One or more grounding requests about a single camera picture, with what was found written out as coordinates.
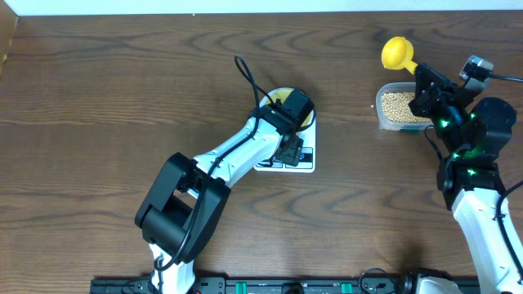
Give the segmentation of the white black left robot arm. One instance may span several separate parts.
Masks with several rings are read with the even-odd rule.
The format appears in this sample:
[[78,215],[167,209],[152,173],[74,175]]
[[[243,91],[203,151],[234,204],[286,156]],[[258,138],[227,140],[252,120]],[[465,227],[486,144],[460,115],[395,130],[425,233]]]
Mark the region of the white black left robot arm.
[[153,293],[187,293],[195,282],[194,259],[212,237],[232,186],[256,165],[279,158],[296,166],[311,102],[277,100],[257,105],[245,125],[215,149],[194,158],[175,153],[160,169],[135,224],[149,244]]

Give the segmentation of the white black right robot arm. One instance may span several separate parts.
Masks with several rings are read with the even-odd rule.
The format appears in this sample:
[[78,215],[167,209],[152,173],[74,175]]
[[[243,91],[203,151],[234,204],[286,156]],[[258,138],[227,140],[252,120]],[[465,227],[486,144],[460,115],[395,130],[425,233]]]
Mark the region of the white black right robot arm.
[[429,65],[413,71],[412,114],[428,118],[448,150],[440,156],[438,190],[458,222],[472,256],[483,293],[522,291],[522,244],[508,211],[508,195],[497,164],[512,138],[517,111],[505,100],[475,102],[491,69],[467,62],[458,85]]

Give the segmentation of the yellow plastic measuring scoop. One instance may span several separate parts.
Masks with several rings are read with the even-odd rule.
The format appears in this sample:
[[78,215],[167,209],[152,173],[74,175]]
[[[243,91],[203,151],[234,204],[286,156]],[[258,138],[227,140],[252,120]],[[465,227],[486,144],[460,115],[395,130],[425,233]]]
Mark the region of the yellow plastic measuring scoop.
[[414,74],[417,63],[413,61],[413,45],[405,37],[394,37],[382,49],[381,62],[385,69],[406,69]]

